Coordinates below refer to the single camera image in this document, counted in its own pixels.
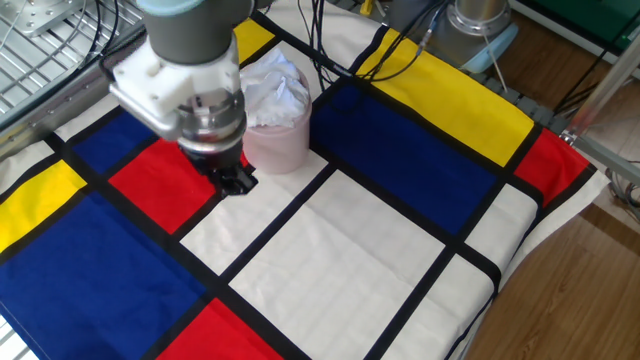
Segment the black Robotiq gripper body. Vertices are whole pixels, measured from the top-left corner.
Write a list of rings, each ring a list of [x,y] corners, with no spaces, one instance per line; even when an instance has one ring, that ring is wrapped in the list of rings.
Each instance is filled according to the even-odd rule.
[[[209,176],[220,169],[235,166],[241,162],[243,143],[239,141],[227,150],[214,153],[194,152],[185,150],[185,156],[194,168],[201,174]]]

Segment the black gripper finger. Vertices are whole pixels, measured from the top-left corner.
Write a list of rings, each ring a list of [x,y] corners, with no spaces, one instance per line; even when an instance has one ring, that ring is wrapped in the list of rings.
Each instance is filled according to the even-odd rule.
[[[238,193],[236,173],[232,169],[218,169],[211,171],[209,180],[220,193],[222,198],[235,196]]]
[[[228,195],[246,195],[257,184],[258,180],[248,173],[241,163],[227,169]]]

